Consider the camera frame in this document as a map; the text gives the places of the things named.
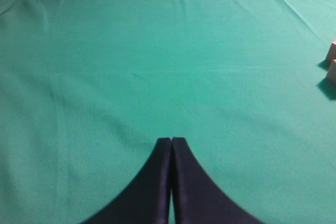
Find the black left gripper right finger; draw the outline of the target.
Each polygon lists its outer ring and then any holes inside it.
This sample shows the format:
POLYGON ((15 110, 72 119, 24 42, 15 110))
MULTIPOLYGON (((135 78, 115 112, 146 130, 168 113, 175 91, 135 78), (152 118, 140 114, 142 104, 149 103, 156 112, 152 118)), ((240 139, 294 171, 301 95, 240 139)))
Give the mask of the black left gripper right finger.
POLYGON ((172 196, 176 223, 259 223, 221 191, 182 137, 172 139, 172 196))

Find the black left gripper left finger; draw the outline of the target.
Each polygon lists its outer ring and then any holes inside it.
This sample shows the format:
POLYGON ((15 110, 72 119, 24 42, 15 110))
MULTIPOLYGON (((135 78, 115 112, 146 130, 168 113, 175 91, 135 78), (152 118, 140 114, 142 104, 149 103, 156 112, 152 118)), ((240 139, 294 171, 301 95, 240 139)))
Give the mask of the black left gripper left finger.
POLYGON ((84 223, 168 223, 171 151, 170 138, 158 139, 127 187, 84 223))

